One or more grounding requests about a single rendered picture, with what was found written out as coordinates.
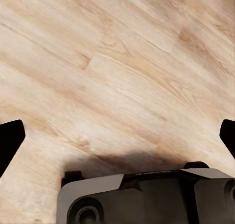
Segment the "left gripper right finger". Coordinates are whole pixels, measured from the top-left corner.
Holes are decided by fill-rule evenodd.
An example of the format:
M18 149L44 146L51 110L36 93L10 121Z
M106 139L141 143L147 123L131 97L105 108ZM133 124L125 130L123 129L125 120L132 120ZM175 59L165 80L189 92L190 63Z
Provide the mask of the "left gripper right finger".
M219 136L235 159L235 121L224 119Z

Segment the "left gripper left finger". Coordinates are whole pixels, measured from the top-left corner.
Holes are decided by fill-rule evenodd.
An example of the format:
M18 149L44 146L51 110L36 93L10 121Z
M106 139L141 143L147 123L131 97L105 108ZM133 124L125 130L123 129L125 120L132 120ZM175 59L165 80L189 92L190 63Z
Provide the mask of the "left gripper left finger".
M0 178L25 139L21 119L0 125Z

